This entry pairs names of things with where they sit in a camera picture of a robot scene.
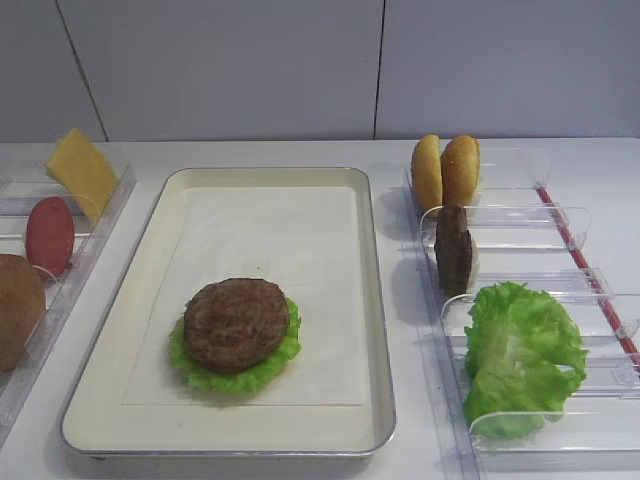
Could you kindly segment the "red tomato slice in rack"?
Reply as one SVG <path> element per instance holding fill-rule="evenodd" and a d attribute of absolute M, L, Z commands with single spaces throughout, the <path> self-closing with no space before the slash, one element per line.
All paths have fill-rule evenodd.
<path fill-rule="evenodd" d="M 39 201 L 27 221 L 28 261 L 58 277 L 70 267 L 75 228 L 66 202 L 57 196 Z"/>

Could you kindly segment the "yellow cheese slice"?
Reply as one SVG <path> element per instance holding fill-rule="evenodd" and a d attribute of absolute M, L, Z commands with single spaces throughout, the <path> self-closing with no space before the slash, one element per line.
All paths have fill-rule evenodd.
<path fill-rule="evenodd" d="M 62 184 L 94 227 L 106 210 L 118 178 L 106 157 L 79 129 L 58 141 L 47 174 Z"/>

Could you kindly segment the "golden bun half left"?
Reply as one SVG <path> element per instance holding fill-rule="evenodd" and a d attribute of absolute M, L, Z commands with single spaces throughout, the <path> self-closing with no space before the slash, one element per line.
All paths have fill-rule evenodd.
<path fill-rule="evenodd" d="M 411 158 L 412 186 L 424 211 L 442 204 L 439 137 L 429 134 L 415 145 Z"/>

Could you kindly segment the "green lettuce leaf on tray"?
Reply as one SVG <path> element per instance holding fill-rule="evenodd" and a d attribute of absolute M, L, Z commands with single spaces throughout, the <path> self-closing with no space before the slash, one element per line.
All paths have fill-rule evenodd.
<path fill-rule="evenodd" d="M 168 354 L 171 366 L 191 389 L 221 394 L 254 394 L 279 376 L 287 364 L 301 351 L 299 330 L 301 316 L 298 305 L 286 297 L 289 327 L 279 346 L 261 362 L 239 373 L 215 373 L 198 364 L 187 352 L 183 339 L 184 317 L 181 316 L 169 334 Z"/>

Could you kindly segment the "brown meat patty thin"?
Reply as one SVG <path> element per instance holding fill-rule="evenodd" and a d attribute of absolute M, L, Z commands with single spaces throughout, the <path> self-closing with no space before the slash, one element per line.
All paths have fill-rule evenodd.
<path fill-rule="evenodd" d="M 289 327 L 283 291 L 264 279 L 228 278 L 208 284 L 187 306 L 187 352 L 215 373 L 239 373 L 261 362 Z"/>

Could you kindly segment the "white paper liner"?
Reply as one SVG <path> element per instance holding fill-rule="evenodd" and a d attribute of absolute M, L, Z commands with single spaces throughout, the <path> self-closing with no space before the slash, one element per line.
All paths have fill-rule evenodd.
<path fill-rule="evenodd" d="M 364 400 L 358 211 L 348 187 L 201 187 L 155 213 L 144 277 L 158 290 L 124 400 L 129 405 L 242 405 L 189 388 L 168 338 L 186 303 L 227 278 L 276 283 L 299 307 L 300 353 L 248 402 L 357 405 Z"/>

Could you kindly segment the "large green lettuce leaf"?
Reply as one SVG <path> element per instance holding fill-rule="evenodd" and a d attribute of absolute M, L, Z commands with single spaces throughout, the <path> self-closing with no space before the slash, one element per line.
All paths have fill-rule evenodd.
<path fill-rule="evenodd" d="M 578 326 L 549 293 L 513 282 L 480 289 L 469 314 L 463 411 L 472 430 L 507 440 L 542 428 L 586 379 Z"/>

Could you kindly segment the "clear acrylic left rack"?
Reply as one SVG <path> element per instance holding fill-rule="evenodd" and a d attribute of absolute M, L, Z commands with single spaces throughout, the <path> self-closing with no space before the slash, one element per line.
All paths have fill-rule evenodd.
<path fill-rule="evenodd" d="M 136 183 L 133 168 L 118 145 L 100 143 L 97 149 L 111 164 L 117 182 L 103 215 L 91 225 L 73 197 L 46 173 L 45 163 L 54 151 L 52 143 L 1 145 L 1 252 L 25 254 L 29 214 L 47 197 L 65 200 L 75 228 L 70 268 L 43 282 L 46 309 L 27 337 L 26 352 L 17 366 L 1 375 L 2 441 L 9 436 Z"/>

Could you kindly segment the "golden bun half right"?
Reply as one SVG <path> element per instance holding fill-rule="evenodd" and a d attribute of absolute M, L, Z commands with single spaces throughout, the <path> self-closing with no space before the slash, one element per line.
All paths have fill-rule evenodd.
<path fill-rule="evenodd" d="M 444 205 L 470 205 L 480 172 L 480 147 L 470 135 L 454 137 L 441 154 L 442 201 Z"/>

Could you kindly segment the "clear acrylic rack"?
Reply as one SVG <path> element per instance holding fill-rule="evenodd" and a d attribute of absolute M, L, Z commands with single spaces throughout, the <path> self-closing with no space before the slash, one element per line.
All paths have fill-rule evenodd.
<path fill-rule="evenodd" d="M 466 210 L 477 260 L 458 296 L 438 285 L 435 214 L 421 208 L 412 181 L 404 183 L 427 304 L 423 360 L 434 381 L 448 479 L 574 479 L 589 470 L 639 467 L 639 299 L 615 293 L 586 261 L 590 212 L 551 199 L 549 169 L 540 150 L 483 151 Z M 469 311 L 481 288 L 505 281 L 545 291 L 566 308 L 588 352 L 586 377 L 559 412 L 495 412 L 468 422 L 462 403 L 471 389 L 464 367 Z"/>
<path fill-rule="evenodd" d="M 1 252 L 25 254 L 29 214 L 47 197 L 65 200 L 75 228 L 70 268 L 43 282 L 46 309 L 27 337 L 26 352 L 17 366 L 1 375 L 2 441 L 9 436 L 136 183 L 133 168 L 118 145 L 100 143 L 97 149 L 111 164 L 117 182 L 103 215 L 91 225 L 73 197 L 46 173 L 45 163 L 54 151 L 52 143 L 1 145 Z"/>

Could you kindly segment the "golden bun half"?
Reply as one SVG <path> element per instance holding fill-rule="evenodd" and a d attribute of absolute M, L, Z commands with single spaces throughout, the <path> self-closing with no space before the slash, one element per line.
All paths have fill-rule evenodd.
<path fill-rule="evenodd" d="M 442 204 L 439 137 L 429 134 L 415 145 L 411 158 L 412 186 L 424 211 Z"/>
<path fill-rule="evenodd" d="M 480 147 L 470 135 L 454 137 L 441 154 L 442 201 L 444 205 L 470 205 L 480 172 Z"/>

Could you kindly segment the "dark brown meat patty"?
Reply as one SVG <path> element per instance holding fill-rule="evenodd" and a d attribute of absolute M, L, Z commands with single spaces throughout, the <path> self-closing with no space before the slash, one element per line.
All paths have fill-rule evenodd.
<path fill-rule="evenodd" d="M 437 218 L 434 248 L 439 287 L 447 297 L 464 294 L 472 272 L 473 242 L 463 207 L 442 207 Z"/>

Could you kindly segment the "cream metal tray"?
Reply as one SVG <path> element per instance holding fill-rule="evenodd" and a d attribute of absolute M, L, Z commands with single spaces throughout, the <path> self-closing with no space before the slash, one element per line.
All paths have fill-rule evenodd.
<path fill-rule="evenodd" d="M 229 277 L 276 283 L 300 353 L 255 394 L 190 387 L 169 336 Z M 366 457 L 396 424 L 370 185 L 355 168 L 193 168 L 166 180 L 61 422 L 95 456 Z"/>

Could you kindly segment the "brown bun in left rack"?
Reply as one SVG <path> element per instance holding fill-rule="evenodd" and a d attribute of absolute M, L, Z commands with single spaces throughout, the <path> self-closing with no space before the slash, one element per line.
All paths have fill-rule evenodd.
<path fill-rule="evenodd" d="M 1 255 L 1 371 L 13 370 L 46 308 L 37 270 L 23 257 Z"/>

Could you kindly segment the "clear acrylic right rack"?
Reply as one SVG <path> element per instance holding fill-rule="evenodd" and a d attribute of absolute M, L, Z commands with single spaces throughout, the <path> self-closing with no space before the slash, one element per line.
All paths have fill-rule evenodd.
<path fill-rule="evenodd" d="M 615 293 L 586 261 L 590 212 L 551 199 L 549 169 L 540 150 L 483 151 L 466 210 L 477 260 L 458 296 L 438 285 L 435 214 L 421 208 L 412 181 L 404 183 L 427 304 L 423 360 L 434 381 L 448 479 L 574 479 L 589 470 L 639 467 L 639 299 Z M 481 288 L 505 281 L 545 291 L 566 308 L 588 352 L 586 377 L 559 412 L 495 412 L 468 422 L 462 403 L 471 389 L 464 367 L 469 311 Z"/>

